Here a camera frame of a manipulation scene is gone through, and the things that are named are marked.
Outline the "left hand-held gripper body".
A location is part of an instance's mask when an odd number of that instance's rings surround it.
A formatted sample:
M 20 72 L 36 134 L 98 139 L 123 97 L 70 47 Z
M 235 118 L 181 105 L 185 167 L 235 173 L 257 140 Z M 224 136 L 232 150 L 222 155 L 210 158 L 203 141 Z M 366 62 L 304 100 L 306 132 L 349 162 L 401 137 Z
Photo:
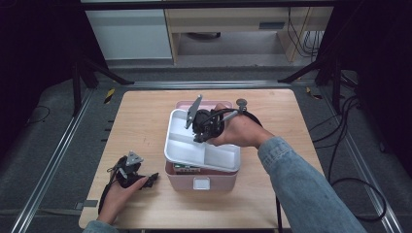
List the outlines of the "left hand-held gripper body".
M 144 159 L 132 150 L 119 159 L 114 169 L 116 180 L 121 187 L 128 188 L 142 178 L 138 170 L 143 161 Z

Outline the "light wooden desk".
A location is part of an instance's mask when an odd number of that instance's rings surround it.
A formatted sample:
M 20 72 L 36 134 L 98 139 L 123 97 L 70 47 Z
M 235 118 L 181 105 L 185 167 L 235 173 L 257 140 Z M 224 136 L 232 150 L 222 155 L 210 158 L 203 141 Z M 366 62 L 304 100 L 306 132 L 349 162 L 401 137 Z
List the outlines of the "light wooden desk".
M 165 10 L 172 57 L 182 33 L 276 31 L 288 61 L 298 55 L 307 31 L 325 31 L 332 7 Z

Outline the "black metal stand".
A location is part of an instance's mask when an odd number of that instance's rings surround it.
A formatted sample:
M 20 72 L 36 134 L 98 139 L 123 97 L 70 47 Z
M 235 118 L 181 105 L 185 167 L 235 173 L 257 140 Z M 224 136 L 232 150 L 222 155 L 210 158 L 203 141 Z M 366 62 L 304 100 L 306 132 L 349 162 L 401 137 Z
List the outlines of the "black metal stand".
M 74 52 L 72 58 L 74 117 L 80 113 L 80 110 L 82 108 L 81 81 L 84 81 L 87 88 L 96 88 L 98 85 L 98 80 L 95 77 L 94 72 L 103 74 L 104 76 L 121 85 L 133 84 L 132 81 L 128 81 L 124 78 L 121 78 L 120 76 L 111 72 L 108 68 L 104 68 L 103 66 L 97 64 L 90 58 L 82 55 L 80 52 Z
M 332 80 L 331 103 L 333 109 L 340 113 L 341 62 L 336 55 L 325 55 L 317 58 L 314 62 L 287 78 L 279 80 L 279 83 L 292 83 L 313 70 L 318 70 L 318 75 L 315 79 L 317 85 L 325 85 L 329 80 Z

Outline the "person's right hand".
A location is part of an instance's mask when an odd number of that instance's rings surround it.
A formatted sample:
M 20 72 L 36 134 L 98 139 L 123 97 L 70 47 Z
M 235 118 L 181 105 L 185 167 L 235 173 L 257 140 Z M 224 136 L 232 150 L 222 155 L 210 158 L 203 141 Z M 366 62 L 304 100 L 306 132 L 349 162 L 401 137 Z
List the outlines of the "person's right hand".
M 258 149 L 273 134 L 244 115 L 237 115 L 224 123 L 223 133 L 208 140 L 214 146 L 232 144 L 238 147 L 254 147 Z

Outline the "person's left hand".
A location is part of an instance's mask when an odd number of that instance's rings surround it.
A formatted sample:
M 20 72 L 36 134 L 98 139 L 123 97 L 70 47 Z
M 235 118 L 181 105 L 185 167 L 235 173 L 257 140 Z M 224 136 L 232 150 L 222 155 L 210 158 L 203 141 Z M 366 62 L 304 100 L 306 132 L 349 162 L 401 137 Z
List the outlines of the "person's left hand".
M 148 179 L 148 177 L 144 177 L 128 188 L 123 188 L 118 182 L 112 183 L 97 219 L 113 224 L 127 201 L 137 190 L 143 187 Z

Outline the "white cabinet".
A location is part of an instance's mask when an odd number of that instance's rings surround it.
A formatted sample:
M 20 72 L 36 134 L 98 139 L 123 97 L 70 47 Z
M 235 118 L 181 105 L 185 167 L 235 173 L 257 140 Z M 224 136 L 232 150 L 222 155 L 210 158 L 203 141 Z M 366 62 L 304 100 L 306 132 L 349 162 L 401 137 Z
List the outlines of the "white cabinet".
M 86 11 L 106 60 L 172 57 L 163 10 Z

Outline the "grey table bracket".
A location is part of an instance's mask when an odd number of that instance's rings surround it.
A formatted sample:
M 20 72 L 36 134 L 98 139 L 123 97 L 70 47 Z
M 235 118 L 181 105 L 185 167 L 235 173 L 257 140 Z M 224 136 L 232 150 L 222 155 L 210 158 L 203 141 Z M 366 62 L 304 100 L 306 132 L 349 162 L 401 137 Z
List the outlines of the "grey table bracket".
M 75 204 L 74 209 L 75 209 L 75 210 L 82 210 L 84 207 L 94 208 L 94 207 L 97 206 L 97 204 L 98 204 L 98 201 L 97 201 L 97 200 L 85 200 L 85 201 L 83 201 L 83 202 L 77 202 L 77 203 Z

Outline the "pink storage box with lid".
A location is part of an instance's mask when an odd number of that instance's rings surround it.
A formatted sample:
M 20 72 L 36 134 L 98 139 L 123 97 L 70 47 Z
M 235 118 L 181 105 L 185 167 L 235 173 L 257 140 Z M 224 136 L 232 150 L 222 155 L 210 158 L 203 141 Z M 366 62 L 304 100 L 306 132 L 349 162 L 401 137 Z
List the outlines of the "pink storage box with lid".
M 179 101 L 175 109 L 182 109 L 188 112 L 192 101 Z M 223 172 L 200 168 L 201 173 L 196 175 L 177 175 L 170 162 L 166 159 L 165 172 L 175 190 L 196 190 L 196 191 L 230 191 L 237 178 L 237 172 Z

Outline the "metal floor rail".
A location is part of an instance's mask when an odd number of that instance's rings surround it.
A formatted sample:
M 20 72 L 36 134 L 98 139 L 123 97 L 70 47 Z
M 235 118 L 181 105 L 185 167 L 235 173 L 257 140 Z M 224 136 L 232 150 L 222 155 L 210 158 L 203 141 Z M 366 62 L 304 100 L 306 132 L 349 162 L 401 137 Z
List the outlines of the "metal floor rail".
M 10 233 L 25 233 L 28 229 L 33 217 L 36 215 L 39 206 L 49 189 L 52 179 L 58 170 L 60 163 L 71 144 L 71 141 L 82 121 L 88 108 L 90 99 L 94 93 L 94 88 L 87 88 L 85 96 L 81 98 L 81 107 L 79 111 L 71 117 L 68 126 L 65 128 L 52 156 L 47 164 L 41 178 L 38 180 L 29 199 L 26 201 L 22 210 L 18 213 L 16 221 Z
M 357 183 L 364 186 L 367 196 L 371 201 L 374 211 L 376 212 L 376 216 L 367 218 L 366 216 L 357 215 L 357 218 L 361 222 L 381 223 L 385 228 L 386 233 L 404 233 L 403 228 L 395 216 L 392 206 L 375 179 L 375 176 L 371 172 L 369 166 L 366 164 L 366 161 L 364 160 L 352 134 L 349 131 L 348 116 L 352 107 L 352 98 L 345 98 L 343 107 L 340 106 L 340 113 L 337 113 L 332 107 L 331 91 L 322 87 L 321 93 L 325 98 L 326 104 L 334 117 L 334 121 L 336 122 L 337 130 L 339 131 L 339 136 L 333 144 L 333 153 L 326 172 L 327 179 L 331 181 L 332 165 L 336 157 L 337 149 L 341 144 L 344 144 L 346 151 L 349 153 L 354 163 L 358 176 L 356 178 L 339 178 L 333 181 L 332 184 L 347 182 Z
M 179 81 L 179 82 L 135 82 L 128 87 L 135 89 L 233 89 L 233 88 L 283 88 L 289 83 L 273 80 L 262 81 Z

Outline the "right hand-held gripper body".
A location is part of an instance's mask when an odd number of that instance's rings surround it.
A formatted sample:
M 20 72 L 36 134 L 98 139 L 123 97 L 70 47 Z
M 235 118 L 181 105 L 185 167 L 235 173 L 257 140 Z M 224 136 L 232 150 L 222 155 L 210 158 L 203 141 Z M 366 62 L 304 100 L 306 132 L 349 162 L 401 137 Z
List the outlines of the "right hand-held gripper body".
M 219 137 L 224 130 L 223 111 L 199 109 L 202 95 L 199 95 L 189 107 L 187 113 L 187 123 L 185 128 L 192 129 L 192 133 L 207 137 Z

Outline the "yellow and black tape strip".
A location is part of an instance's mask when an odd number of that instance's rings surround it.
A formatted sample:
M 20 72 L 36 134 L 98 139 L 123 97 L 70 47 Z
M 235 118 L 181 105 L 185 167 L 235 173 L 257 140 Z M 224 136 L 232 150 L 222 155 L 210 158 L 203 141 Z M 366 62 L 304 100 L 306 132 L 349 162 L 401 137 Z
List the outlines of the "yellow and black tape strip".
M 114 88 L 110 88 L 110 89 L 108 90 L 107 94 L 106 94 L 106 97 L 105 97 L 103 103 L 104 103 L 104 104 L 110 103 L 110 101 L 111 101 L 114 93 L 115 93 L 115 89 L 114 89 Z
M 306 90 L 306 93 L 307 93 L 311 98 L 316 99 L 316 100 L 322 100 L 322 99 L 323 99 L 323 96 L 322 96 L 321 94 L 315 93 L 315 92 L 313 91 L 313 89 L 310 88 L 309 86 L 306 86 L 306 87 L 305 87 L 305 90 Z

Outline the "white divided tray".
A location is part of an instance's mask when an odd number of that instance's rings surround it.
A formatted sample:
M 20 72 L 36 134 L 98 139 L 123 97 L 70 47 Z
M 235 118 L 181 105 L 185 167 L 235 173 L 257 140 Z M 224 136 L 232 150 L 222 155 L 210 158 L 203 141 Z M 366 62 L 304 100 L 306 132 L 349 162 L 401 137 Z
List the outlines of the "white divided tray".
M 196 143 L 191 130 L 185 128 L 186 116 L 186 110 L 175 109 L 171 112 L 164 146 L 165 158 L 170 162 L 211 170 L 238 171 L 241 166 L 240 148 Z

